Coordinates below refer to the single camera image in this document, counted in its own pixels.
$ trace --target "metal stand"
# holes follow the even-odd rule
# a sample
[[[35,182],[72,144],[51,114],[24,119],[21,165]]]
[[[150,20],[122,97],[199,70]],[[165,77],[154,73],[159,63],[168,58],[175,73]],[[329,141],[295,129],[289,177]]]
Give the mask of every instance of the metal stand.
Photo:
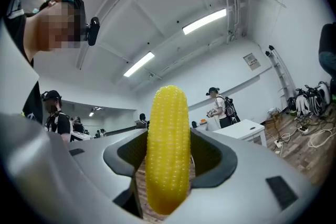
[[[286,68],[283,60],[272,45],[269,46],[269,49],[271,52],[266,51],[265,54],[271,61],[272,66],[274,67],[279,77],[282,87],[281,89],[284,90],[283,92],[286,100],[288,100],[290,97],[296,97],[294,81],[292,80],[292,77],[290,76],[289,71]]]

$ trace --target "yellow corn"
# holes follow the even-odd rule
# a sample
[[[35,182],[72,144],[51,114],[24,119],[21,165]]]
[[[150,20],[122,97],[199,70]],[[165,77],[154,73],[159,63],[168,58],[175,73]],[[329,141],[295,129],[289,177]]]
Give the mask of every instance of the yellow corn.
[[[189,165],[187,99],[176,86],[162,87],[152,105],[146,155],[147,198],[155,212],[168,215],[186,198]]]

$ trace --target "gray surface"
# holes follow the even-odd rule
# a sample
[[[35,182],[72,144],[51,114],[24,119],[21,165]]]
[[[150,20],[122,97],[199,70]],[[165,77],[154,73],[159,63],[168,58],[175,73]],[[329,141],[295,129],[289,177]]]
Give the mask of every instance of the gray surface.
[[[164,223],[291,223],[316,194],[306,177],[265,147],[213,132],[202,133],[231,147],[238,156],[237,168],[216,188],[193,189]],[[299,196],[284,211],[265,181],[278,175]]]
[[[146,131],[147,129],[136,129],[93,140],[69,143],[68,148],[69,150],[81,148],[85,151],[85,153],[78,154],[73,158],[96,187],[109,199],[114,200],[121,192],[129,188],[131,178],[117,175],[111,170],[103,160],[104,150],[121,140],[128,142]]]
[[[111,200],[129,186],[104,163],[105,147],[132,139],[144,130],[70,143],[22,116],[0,114],[0,157],[21,195],[53,223],[145,223]],[[316,190],[309,181],[270,150],[220,134],[203,134],[231,147],[238,165],[223,184],[193,189],[164,223],[285,223],[301,213]],[[86,152],[71,157],[68,150]],[[281,211],[265,178],[281,175],[299,199]]]
[[[47,133],[41,125],[22,116],[4,114],[0,114],[0,132],[0,158],[6,172],[44,222],[145,223],[114,204],[92,184],[59,134]],[[126,185],[122,182],[120,179],[110,182],[110,187]]]
[[[39,76],[13,42],[0,19],[0,112],[21,114]]]

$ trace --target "cap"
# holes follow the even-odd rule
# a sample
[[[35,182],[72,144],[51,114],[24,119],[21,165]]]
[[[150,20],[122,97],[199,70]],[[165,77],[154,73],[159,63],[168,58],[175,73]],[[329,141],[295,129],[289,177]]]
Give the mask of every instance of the cap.
[[[205,95],[210,95],[210,93],[214,91],[219,91],[219,88],[211,87]]]
[[[61,96],[59,95],[59,93],[55,90],[51,90],[48,92],[44,92],[43,94],[41,94],[41,98],[43,101],[46,101],[48,99],[56,99],[56,100],[60,100]]]

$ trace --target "ceiling light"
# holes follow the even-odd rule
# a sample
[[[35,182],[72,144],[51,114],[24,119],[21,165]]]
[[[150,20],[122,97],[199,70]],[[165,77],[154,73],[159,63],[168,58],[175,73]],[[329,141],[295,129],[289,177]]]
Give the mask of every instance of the ceiling light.
[[[215,13],[212,13],[206,17],[203,17],[202,19],[199,19],[185,27],[182,28],[183,32],[185,35],[189,34],[190,32],[208,24],[208,23],[211,23],[213,22],[214,20],[217,20],[219,18],[222,18],[226,16],[226,9],[222,9],[222,10],[219,10]]]
[[[150,59],[154,57],[154,54],[151,52],[148,52],[144,57],[142,57],[138,62],[134,64],[125,74],[125,77],[129,77],[134,72],[136,72],[140,67],[142,67],[145,63],[147,63]]]

